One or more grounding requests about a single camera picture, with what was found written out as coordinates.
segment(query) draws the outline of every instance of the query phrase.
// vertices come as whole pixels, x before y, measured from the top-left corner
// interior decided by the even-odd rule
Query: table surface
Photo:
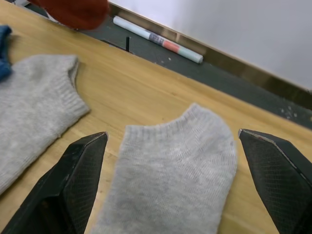
[[[13,29],[9,48],[13,63],[36,54],[78,55],[81,65],[77,88],[91,108],[91,113],[68,129],[0,196],[0,231],[70,143],[85,135],[107,131],[109,141],[88,233],[109,190],[125,125],[164,123],[197,102],[219,114],[237,141],[238,170],[219,233],[278,233],[255,190],[237,132],[247,128],[288,139],[312,160],[312,131],[2,0],[0,24]]]

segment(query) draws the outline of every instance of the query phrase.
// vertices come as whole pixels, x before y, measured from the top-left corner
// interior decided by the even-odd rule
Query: white wall
[[[111,0],[312,90],[312,0]]]

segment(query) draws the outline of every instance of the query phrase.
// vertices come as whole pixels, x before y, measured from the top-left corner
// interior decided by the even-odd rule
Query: sock cuff
[[[64,110],[80,117],[90,109],[76,90],[78,58],[74,55],[59,56],[59,60],[61,61],[60,75],[55,77],[51,89],[59,94]]]
[[[207,129],[207,126],[225,127],[232,136],[231,130],[222,118],[197,103],[193,103],[180,117],[168,123],[153,126],[127,125],[123,143],[142,144],[145,140],[163,142],[180,134],[200,134]]]

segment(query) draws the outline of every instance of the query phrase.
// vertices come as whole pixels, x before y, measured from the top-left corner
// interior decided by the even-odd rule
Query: black floor
[[[35,6],[29,5],[28,8],[45,15],[43,10]],[[272,94],[209,63],[204,62],[199,65],[183,58],[178,54],[114,25],[112,18],[108,18],[98,29],[83,31],[82,33],[98,40],[109,41],[123,48],[126,45],[126,37],[130,36],[130,51],[134,55],[312,129],[311,110]]]

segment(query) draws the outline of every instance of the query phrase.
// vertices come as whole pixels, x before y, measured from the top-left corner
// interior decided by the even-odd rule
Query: pen label
[[[152,33],[152,32],[151,32],[148,40],[150,40],[150,41],[152,41],[152,42],[154,42],[154,43],[156,43],[157,45],[160,45],[160,46],[162,46],[163,43],[164,43],[164,39],[163,38],[161,38],[160,36],[158,36],[157,34]]]

